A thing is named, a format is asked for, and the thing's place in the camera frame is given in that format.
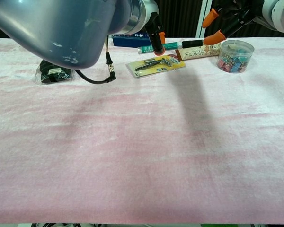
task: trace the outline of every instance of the pink fabric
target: pink fabric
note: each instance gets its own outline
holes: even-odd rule
[[[134,79],[152,54],[113,47],[116,81],[38,86],[41,59],[0,39],[0,223],[284,224],[284,38],[241,40],[242,74]]]

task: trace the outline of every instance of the clear plastic container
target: clear plastic container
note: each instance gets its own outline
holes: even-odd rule
[[[254,50],[252,45],[244,41],[226,41],[222,44],[217,66],[225,72],[244,72]]]

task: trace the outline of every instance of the blue box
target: blue box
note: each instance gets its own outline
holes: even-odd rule
[[[148,35],[136,33],[133,35],[113,35],[114,46],[133,47],[150,46]]]

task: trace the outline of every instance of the teal marker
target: teal marker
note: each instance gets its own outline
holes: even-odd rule
[[[174,43],[168,43],[163,44],[162,46],[166,51],[172,51],[172,50],[178,50],[182,48],[190,48],[190,47],[196,47],[196,46],[202,46],[203,40],[192,40],[192,41],[183,41],[183,42],[174,42]],[[153,52],[152,46],[142,46],[138,47],[138,53],[151,53]]]

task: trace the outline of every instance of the marker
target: marker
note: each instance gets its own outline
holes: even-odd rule
[[[192,40],[192,41],[183,41],[183,42],[163,44],[163,47],[166,51],[185,49],[185,48],[191,48],[191,47],[196,47],[196,46],[203,46],[203,40]],[[139,54],[151,53],[151,52],[153,52],[152,46],[138,47]]]

